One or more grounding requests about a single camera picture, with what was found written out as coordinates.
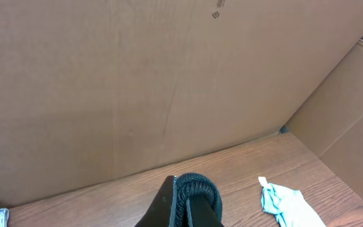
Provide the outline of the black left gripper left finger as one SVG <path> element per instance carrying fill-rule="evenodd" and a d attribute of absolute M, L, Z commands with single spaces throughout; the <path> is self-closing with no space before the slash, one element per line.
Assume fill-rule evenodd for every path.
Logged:
<path fill-rule="evenodd" d="M 146 213 L 135 227 L 174 227 L 176 176 L 167 176 Z"/>

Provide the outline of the black t-shirt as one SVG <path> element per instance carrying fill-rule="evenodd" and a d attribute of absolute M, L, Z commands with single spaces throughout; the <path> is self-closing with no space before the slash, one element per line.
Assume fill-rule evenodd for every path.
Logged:
<path fill-rule="evenodd" d="M 222 223 L 222 199 L 216 185 L 199 173 L 185 173 L 176 177 L 176 213 L 174 227 L 187 226 L 187 200 L 191 197 L 204 197 L 216 217 Z"/>

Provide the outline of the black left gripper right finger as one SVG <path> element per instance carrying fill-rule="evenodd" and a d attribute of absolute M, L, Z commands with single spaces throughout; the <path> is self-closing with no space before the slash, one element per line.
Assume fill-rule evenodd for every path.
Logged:
<path fill-rule="evenodd" d="M 188 227 L 223 227 L 204 197 L 191 197 L 187 200 Z"/>

